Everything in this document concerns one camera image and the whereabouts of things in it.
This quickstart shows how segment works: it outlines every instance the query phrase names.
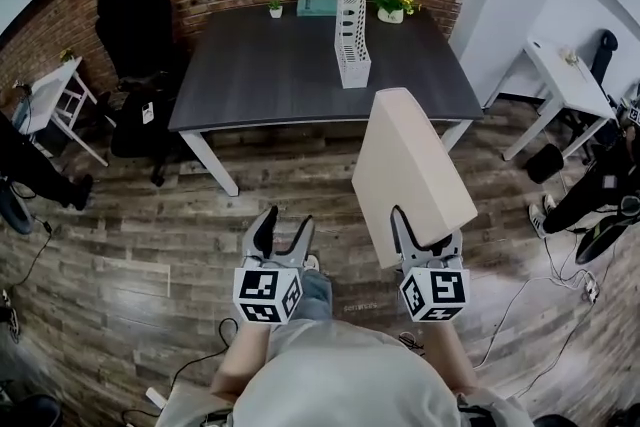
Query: potted plant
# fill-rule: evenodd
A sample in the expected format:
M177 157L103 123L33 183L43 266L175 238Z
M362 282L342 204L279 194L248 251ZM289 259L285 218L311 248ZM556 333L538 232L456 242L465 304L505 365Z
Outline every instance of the potted plant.
M280 18L282 16L282 3L279 0L269 1L269 14L271 14L271 18Z
M60 52L60 62L61 63L66 63L67 61L71 61L73 59L75 59L76 56L73 53L73 49L71 48L65 48L62 52Z
M372 0L378 6L378 18L386 23L402 23L404 13L412 15L416 3L414 0Z

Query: jeans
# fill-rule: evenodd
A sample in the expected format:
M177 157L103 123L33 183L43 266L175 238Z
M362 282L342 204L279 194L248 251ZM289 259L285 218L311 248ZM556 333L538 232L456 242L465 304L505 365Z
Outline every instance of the jeans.
M302 298L291 320L331 320L333 299L331 281L324 274L309 269L302 271Z

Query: person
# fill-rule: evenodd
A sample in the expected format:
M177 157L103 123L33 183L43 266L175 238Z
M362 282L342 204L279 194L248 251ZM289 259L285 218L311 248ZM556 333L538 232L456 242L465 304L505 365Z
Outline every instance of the person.
M605 205L618 206L625 195L640 188L640 138L630 125L625 136L598 158L556 206L551 195L543 199L543 211L529 205L529 220L541 239L573 226L588 213Z
M311 267L289 323L243 323L210 394L178 383L156 427L532 426L515 399L480 386L450 322L420 324L420 357L333 320L331 282Z
M76 185L58 173L49 159L7 119L5 113L11 110L14 100L14 95L5 92L0 96L0 176L26 185L34 194L57 201L63 207L71 204L83 210L93 178L86 175Z

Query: black pants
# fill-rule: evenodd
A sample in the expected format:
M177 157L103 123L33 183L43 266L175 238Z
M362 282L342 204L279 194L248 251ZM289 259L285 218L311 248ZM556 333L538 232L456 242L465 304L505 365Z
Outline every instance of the black pants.
M0 323L9 322L11 320L11 308L0 306Z
M620 194L616 189L605 189L605 172L594 166L573 186L542 224L547 233L557 233L577 223L585 215L604 205L617 205Z
M0 114L0 172L63 207L81 201L82 190L58 173L49 159Z

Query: white side table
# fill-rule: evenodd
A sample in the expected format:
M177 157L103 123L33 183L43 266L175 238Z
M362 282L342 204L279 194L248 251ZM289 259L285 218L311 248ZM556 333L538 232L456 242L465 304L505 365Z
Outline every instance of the white side table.
M502 156L505 160L511 160L564 108L597 116L599 119L562 152L562 157L566 159L608 120L615 118L615 114L582 59L570 65L562 58L556 45L537 38L530 38L524 51L545 83L546 99L538 109L540 117L537 121Z
M67 61L55 71L34 82L31 86L31 97L29 98L28 113L20 126L20 133L33 134L45 128L49 121L53 121L70 139L76 141L87 150L103 166L108 166L96 151L85 143L78 134L73 131L73 126L78 119L78 114L87 98L94 104L98 101L89 91L87 85L78 74L78 66L82 62L82 57ZM75 79L82 88L82 93L76 93L67 89L71 79ZM114 127L115 122L107 118Z

